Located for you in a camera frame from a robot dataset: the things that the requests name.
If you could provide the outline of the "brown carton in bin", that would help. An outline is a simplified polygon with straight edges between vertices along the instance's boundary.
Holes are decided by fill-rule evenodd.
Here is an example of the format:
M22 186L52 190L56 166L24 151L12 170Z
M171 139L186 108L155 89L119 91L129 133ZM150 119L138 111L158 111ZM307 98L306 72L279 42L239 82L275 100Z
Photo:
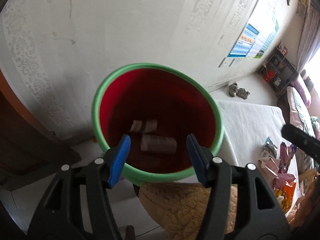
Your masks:
M177 142L174 138L144 134L140 149L144 152L175 153Z

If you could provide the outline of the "pink snack bag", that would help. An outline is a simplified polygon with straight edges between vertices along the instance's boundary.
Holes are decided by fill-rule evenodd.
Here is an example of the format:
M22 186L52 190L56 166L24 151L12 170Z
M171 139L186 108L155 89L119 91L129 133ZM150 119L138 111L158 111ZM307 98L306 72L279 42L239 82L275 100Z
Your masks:
M296 150L295 145L287 146L282 142L277 151L277 158L258 159L258 169L273 191L276 186L282 186L286 181L288 183L295 181L296 177L289 173L289 166Z

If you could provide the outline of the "orange snack bag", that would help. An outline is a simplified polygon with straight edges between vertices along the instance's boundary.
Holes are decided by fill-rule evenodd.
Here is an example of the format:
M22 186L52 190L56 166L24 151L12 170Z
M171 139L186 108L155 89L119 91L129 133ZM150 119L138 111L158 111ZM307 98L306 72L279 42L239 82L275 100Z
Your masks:
M296 181L285 182L282 186L274 188L274 195L280 205L283 213L288 213L293 203L293 197L296 189Z

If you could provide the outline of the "silver blue wrapper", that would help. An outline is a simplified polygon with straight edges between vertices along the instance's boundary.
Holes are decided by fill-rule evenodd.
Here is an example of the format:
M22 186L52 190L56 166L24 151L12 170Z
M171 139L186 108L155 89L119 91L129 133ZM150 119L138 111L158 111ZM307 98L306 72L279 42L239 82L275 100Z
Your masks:
M267 137L265 144L264 144L264 149L260 155L261 158L277 158L277 151L278 148L277 146L273 143L270 137Z

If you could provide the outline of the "pink curtain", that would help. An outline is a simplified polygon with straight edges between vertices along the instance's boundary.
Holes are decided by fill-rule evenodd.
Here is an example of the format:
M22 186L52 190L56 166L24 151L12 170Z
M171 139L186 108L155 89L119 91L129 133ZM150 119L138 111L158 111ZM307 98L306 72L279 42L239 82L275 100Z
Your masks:
M297 52L297 71L301 73L305 65L319 49L319 12L309 4L304 17L303 29Z

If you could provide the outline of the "grey slippers on floor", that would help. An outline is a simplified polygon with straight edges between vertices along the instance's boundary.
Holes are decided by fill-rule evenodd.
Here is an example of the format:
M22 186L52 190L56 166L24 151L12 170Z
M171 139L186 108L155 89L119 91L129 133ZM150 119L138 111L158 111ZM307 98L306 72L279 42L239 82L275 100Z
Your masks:
M239 88L236 82L229 85L228 93L231 97L238 96L244 100L246 100L250 95L249 91L245 90L244 88Z

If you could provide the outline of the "dark shelf unit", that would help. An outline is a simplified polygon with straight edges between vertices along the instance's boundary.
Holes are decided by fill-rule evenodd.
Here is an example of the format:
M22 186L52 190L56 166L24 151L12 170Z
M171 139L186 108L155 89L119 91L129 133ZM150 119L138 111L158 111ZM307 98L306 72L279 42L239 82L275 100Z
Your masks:
M286 88L298 77L298 72L279 47L275 47L258 69L258 74L270 85L277 97L286 92Z

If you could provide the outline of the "bed with plaid quilt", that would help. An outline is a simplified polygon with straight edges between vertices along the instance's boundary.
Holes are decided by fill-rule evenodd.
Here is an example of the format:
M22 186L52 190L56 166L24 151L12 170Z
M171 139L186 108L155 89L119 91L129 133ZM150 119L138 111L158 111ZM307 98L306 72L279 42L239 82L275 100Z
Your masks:
M319 116L311 116L311 94L299 74L286 89L290 108L290 124L319 140Z

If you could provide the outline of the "dark wooden furniture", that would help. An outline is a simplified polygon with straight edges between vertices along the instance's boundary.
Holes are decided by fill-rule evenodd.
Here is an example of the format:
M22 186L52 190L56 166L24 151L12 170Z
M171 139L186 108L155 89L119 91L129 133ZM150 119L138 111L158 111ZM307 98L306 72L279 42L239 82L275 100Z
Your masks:
M1 74L1 186L14 191L80 160L33 117Z

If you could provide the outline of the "brown plush cushion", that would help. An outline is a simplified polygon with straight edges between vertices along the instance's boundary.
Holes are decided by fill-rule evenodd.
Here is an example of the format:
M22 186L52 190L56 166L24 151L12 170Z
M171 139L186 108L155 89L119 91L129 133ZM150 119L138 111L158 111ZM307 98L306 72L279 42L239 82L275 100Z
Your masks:
M148 215L170 239L195 239L210 192L210 188L200 183L144 183L138 197Z

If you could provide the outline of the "blue wall poster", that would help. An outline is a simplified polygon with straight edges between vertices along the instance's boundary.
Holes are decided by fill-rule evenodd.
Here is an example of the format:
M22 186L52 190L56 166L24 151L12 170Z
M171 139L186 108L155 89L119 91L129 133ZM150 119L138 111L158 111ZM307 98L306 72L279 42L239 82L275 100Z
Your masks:
M227 57L261 58L274 40L279 25L272 17L250 18Z

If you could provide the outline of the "red bin green rim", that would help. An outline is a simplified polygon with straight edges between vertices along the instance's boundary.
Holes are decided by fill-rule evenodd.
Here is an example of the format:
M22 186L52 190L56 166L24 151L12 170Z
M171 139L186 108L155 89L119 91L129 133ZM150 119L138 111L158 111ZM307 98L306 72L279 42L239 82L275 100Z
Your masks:
M92 125L100 148L116 147L124 135L131 148L122 175L130 182L177 181L194 174L186 148L187 136L216 156L224 129L217 103L192 78L175 69L134 63L112 72L98 87L92 104ZM154 121L153 135L174 138L174 153L144 152L134 121Z

